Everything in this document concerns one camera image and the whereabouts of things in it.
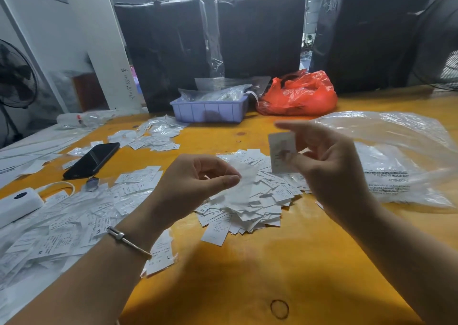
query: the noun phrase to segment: hand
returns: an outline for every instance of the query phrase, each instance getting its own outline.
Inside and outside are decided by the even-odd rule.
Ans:
[[[148,201],[157,220],[168,228],[209,197],[237,185],[240,178],[232,166],[216,156],[181,154],[164,172]]]
[[[375,201],[351,138],[303,120],[277,121],[275,125],[296,134],[298,151],[309,149],[304,154],[286,152],[284,158],[306,178],[331,218],[342,224],[347,217],[364,209],[365,204]]]

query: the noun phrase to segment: white power bank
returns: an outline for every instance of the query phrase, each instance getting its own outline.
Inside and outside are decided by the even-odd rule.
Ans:
[[[0,200],[0,228],[44,205],[38,193],[27,188]]]

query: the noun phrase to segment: purple plastic basket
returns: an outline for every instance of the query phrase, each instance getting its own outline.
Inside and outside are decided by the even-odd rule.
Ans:
[[[248,97],[236,102],[189,102],[180,97],[170,104],[183,123],[240,123],[248,110]]]

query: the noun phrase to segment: silver bracelet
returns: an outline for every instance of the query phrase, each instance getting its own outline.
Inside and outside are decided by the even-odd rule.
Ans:
[[[132,242],[129,242],[127,239],[124,238],[124,233],[119,231],[119,230],[116,230],[114,227],[112,226],[108,226],[107,228],[107,233],[112,235],[116,241],[118,242],[124,242],[125,244],[127,244],[129,247],[132,247],[136,250],[138,250],[139,252],[143,253],[143,255],[147,256],[148,257],[148,260],[151,260],[152,259],[152,255],[150,253],[148,253],[146,250],[143,250],[142,248],[140,247],[137,247],[134,243]]]

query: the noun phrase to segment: phone screen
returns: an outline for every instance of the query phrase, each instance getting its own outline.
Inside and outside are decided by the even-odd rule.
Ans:
[[[119,148],[119,143],[99,144],[92,148],[76,164],[64,173],[65,179],[85,178],[93,176],[100,167]]]

